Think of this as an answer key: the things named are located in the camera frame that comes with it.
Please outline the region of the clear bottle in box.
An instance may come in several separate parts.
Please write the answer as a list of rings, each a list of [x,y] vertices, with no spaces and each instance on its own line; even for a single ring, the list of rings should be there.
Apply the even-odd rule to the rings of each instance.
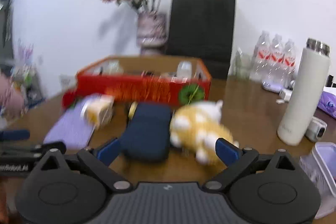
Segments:
[[[190,79],[192,77],[193,66],[189,61],[181,61],[177,67],[176,77],[180,79]]]

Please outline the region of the small white grey device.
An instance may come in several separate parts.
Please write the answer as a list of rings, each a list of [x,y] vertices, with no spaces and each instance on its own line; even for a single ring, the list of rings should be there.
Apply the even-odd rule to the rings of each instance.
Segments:
[[[323,120],[313,117],[306,130],[305,136],[312,142],[320,141],[327,129],[327,123]]]

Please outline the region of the navy blue pouch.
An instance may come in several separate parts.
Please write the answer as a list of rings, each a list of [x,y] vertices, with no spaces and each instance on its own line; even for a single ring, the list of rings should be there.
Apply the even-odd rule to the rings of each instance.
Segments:
[[[123,154],[133,160],[161,162],[169,154],[171,108],[160,103],[133,102],[120,137]]]

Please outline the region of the marbled flower vase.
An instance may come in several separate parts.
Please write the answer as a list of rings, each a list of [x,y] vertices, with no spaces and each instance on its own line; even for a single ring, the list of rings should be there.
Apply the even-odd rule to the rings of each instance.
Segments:
[[[136,38],[141,55],[162,54],[167,41],[166,13],[139,13]]]

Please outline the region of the red cardboard box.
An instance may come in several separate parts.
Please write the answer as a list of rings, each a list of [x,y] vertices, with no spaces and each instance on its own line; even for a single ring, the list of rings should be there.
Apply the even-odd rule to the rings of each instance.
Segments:
[[[123,67],[122,75],[105,75],[102,70],[112,60]],[[181,61],[193,66],[190,79],[176,77]],[[158,102],[182,106],[207,100],[212,77],[203,61],[179,56],[108,56],[96,61],[76,74],[76,86],[68,89],[62,106],[69,108],[80,98],[92,94],[107,94],[117,102]]]

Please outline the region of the glass jar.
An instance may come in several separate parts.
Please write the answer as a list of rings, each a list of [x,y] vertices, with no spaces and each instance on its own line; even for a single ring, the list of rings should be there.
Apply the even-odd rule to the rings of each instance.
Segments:
[[[249,80],[251,66],[252,56],[244,53],[240,47],[237,47],[233,64],[234,76],[241,80]]]

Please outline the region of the pack of water bottles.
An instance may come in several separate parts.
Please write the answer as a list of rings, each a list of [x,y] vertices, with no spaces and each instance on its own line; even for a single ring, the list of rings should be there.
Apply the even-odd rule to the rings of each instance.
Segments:
[[[263,31],[252,56],[249,78],[254,82],[285,88],[295,71],[295,62],[293,40],[284,43],[281,35],[276,34],[271,39],[269,32]]]

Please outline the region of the clear plastic container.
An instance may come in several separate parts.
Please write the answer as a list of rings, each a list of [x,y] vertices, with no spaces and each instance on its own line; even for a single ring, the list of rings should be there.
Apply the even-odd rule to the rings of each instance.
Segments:
[[[335,143],[317,142],[310,154],[299,158],[299,165],[315,184],[321,196],[321,205],[315,219],[335,211]]]

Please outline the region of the purple knitted cloth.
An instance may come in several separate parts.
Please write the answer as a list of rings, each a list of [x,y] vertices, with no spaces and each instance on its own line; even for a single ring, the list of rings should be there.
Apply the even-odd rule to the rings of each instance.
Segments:
[[[94,131],[94,125],[84,117],[90,101],[90,98],[82,100],[69,108],[47,133],[43,144],[62,141],[67,149],[86,147]]]

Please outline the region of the black paper bag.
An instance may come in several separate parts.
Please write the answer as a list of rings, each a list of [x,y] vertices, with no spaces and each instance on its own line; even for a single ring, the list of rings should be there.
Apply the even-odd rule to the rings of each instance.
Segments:
[[[230,68],[236,0],[172,0],[166,54],[196,57],[213,78]]]

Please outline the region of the white yellow cup toy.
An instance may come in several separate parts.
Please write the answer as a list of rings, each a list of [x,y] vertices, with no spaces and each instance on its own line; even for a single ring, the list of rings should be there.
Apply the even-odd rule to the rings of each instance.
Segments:
[[[99,95],[84,103],[80,116],[95,130],[110,122],[113,116],[113,105],[113,96]]]

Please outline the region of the white thermos bottle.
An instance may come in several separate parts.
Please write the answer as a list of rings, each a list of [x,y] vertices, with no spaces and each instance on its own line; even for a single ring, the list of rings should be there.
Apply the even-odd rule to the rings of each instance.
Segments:
[[[277,135],[287,145],[297,146],[305,135],[326,84],[330,47],[308,38],[302,50],[295,85]]]

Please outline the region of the yellow white plush toy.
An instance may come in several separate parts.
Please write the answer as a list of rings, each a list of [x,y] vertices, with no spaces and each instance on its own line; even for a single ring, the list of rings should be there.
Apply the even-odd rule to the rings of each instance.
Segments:
[[[223,101],[199,101],[176,110],[170,122],[170,143],[195,154],[203,165],[217,165],[215,145],[223,138],[235,147],[239,142],[221,124]]]

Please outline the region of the pale round object in box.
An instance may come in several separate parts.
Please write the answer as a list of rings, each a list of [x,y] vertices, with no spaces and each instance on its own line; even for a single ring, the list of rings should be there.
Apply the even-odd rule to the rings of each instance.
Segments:
[[[102,72],[105,75],[122,75],[124,73],[124,70],[118,60],[112,60],[106,64]]]

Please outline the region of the purple tissue pack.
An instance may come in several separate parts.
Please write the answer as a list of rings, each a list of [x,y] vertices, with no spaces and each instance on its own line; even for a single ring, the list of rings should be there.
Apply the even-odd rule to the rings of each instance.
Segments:
[[[334,94],[322,92],[317,107],[336,119],[336,96]]]

